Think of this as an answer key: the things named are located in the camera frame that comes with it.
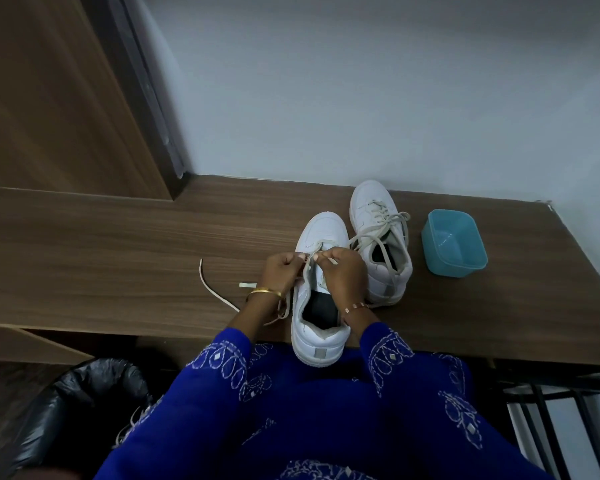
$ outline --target tied shoelace bow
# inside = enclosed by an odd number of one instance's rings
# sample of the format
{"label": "tied shoelace bow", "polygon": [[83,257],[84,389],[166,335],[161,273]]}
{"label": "tied shoelace bow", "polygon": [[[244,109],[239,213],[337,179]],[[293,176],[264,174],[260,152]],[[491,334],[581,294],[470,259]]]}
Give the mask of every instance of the tied shoelace bow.
{"label": "tied shoelace bow", "polygon": [[[296,280],[306,280],[308,279],[308,275],[309,275],[309,271],[310,271],[310,263],[311,263],[311,259],[313,259],[313,256],[322,250],[322,248],[324,247],[325,244],[332,244],[334,246],[337,246],[337,243],[334,241],[330,241],[328,239],[323,239],[321,241],[317,242],[317,245],[315,247],[315,250],[313,250],[311,253],[307,253],[306,254],[306,259],[304,261],[304,269],[303,269],[303,275],[302,277],[298,277],[296,278]],[[329,261],[331,261],[334,264],[337,264],[337,261],[333,258],[329,258]],[[209,290],[209,293],[211,293],[213,296],[215,296],[216,298],[218,298],[220,301],[222,301],[225,305],[227,306],[231,306],[232,309],[234,309],[236,312],[240,311],[240,308],[238,308],[237,306],[235,306],[234,304],[232,304],[229,300],[223,298],[222,296],[220,296],[218,293],[216,293],[213,289],[211,289],[211,287],[207,284],[207,282],[205,281],[204,277],[202,276],[202,259],[200,259],[200,265],[198,266],[198,274],[200,275],[200,281],[202,281],[202,284],[205,286],[205,288],[207,290]],[[326,281],[324,279],[324,274],[322,275],[322,280],[320,281],[320,285],[323,288],[327,288],[327,284]],[[240,288],[256,288],[256,283],[240,283],[238,284],[238,286],[240,286]],[[278,315],[275,319],[273,319],[270,322],[267,322],[264,324],[264,326],[267,325],[271,325],[272,323],[277,322],[278,320],[282,320],[285,319],[289,316],[289,312],[291,311],[291,306],[292,306],[292,300],[295,299],[295,295],[292,295],[292,290],[294,290],[295,287],[292,287],[291,290],[289,290],[287,292],[287,297],[285,298],[285,312],[282,315]],[[282,305],[282,302],[280,302],[278,304],[278,311],[280,311],[280,306]]]}
{"label": "tied shoelace bow", "polygon": [[361,253],[366,247],[370,246],[373,242],[378,243],[386,268],[389,271],[393,286],[396,286],[398,279],[398,270],[391,266],[391,260],[389,259],[389,253],[386,250],[384,242],[380,240],[380,237],[384,236],[387,232],[391,231],[391,226],[394,223],[399,223],[404,235],[404,243],[409,243],[409,233],[407,231],[407,221],[411,218],[406,212],[398,212],[397,214],[390,214],[389,209],[384,202],[380,200],[372,200],[367,203],[371,207],[371,215],[376,220],[376,225],[369,226],[363,229],[362,233],[355,236],[349,241],[349,247],[354,251]]}

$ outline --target blue plastic bowl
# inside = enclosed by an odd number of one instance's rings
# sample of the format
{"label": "blue plastic bowl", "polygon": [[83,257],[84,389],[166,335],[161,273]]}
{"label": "blue plastic bowl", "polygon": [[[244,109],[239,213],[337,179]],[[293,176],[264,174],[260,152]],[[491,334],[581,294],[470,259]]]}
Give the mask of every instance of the blue plastic bowl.
{"label": "blue plastic bowl", "polygon": [[478,226],[465,212],[432,210],[422,230],[422,246],[427,267],[440,276],[462,278],[487,266]]}

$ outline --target white sneaker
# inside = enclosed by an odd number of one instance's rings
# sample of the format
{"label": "white sneaker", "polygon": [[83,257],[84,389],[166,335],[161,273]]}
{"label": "white sneaker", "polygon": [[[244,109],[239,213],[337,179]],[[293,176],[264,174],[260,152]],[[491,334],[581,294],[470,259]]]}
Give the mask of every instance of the white sneaker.
{"label": "white sneaker", "polygon": [[[347,227],[340,216],[333,212],[321,212],[306,225],[296,246],[296,252],[306,253],[308,259],[303,279],[297,282],[294,290],[291,343],[298,359],[307,365],[326,367],[335,363],[342,355],[349,338],[351,329],[341,323],[338,309],[327,290],[324,274],[312,258],[318,251],[334,247],[346,248],[348,245]],[[310,300],[311,309],[324,312],[326,316],[312,315],[310,318],[307,308]],[[327,329],[318,327],[314,323],[319,322],[318,319],[333,326],[328,326]]]}
{"label": "white sneaker", "polygon": [[349,243],[367,263],[368,300],[377,306],[395,305],[413,272],[407,252],[410,216],[398,212],[380,182],[367,180],[353,191],[349,217],[356,232]]}

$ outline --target wooden desk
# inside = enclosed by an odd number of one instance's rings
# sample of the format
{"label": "wooden desk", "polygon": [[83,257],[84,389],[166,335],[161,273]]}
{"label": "wooden desk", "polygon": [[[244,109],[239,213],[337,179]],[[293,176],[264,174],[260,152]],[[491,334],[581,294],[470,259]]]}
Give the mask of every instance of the wooden desk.
{"label": "wooden desk", "polygon": [[[196,177],[176,202],[0,189],[0,325],[211,338],[263,259],[293,250],[313,215],[348,221],[352,188]],[[407,292],[378,315],[419,350],[600,364],[600,277],[543,203],[392,193],[411,214]],[[426,268],[432,209],[475,218],[489,256],[459,280]],[[264,337],[288,337],[285,324]]]}

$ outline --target white wall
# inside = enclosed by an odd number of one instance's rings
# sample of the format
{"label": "white wall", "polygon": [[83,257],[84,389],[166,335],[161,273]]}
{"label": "white wall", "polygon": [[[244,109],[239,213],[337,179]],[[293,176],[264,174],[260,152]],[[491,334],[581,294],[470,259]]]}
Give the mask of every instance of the white wall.
{"label": "white wall", "polygon": [[600,271],[600,0],[127,1],[195,173],[554,200]]}

